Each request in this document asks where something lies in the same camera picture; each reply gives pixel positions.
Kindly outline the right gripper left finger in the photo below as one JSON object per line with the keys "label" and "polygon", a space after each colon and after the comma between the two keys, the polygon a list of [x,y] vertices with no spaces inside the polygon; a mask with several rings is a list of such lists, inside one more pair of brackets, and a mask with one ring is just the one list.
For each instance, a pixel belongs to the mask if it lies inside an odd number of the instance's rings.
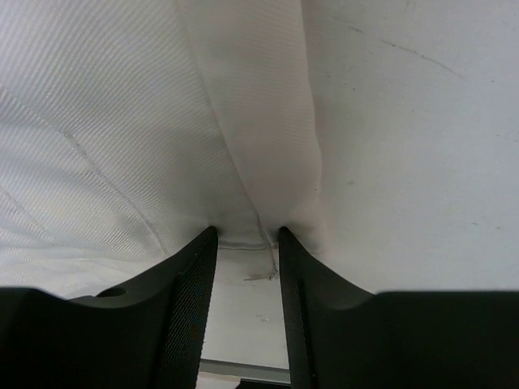
{"label": "right gripper left finger", "polygon": [[217,246],[217,231],[207,228],[95,296],[2,288],[2,387],[195,387]]}

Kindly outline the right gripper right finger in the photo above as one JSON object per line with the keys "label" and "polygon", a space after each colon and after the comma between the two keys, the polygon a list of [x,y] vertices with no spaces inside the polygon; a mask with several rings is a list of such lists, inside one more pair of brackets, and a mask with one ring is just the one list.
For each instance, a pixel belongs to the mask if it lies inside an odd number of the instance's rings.
{"label": "right gripper right finger", "polygon": [[278,242],[292,387],[517,387],[517,292],[372,294]]}

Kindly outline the white pleated skirt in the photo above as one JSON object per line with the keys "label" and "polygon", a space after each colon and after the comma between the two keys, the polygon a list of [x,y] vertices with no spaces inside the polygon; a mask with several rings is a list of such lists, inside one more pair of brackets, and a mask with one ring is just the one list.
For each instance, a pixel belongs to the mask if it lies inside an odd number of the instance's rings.
{"label": "white pleated skirt", "polygon": [[324,247],[299,1],[4,1],[1,282],[95,293],[209,226]]}

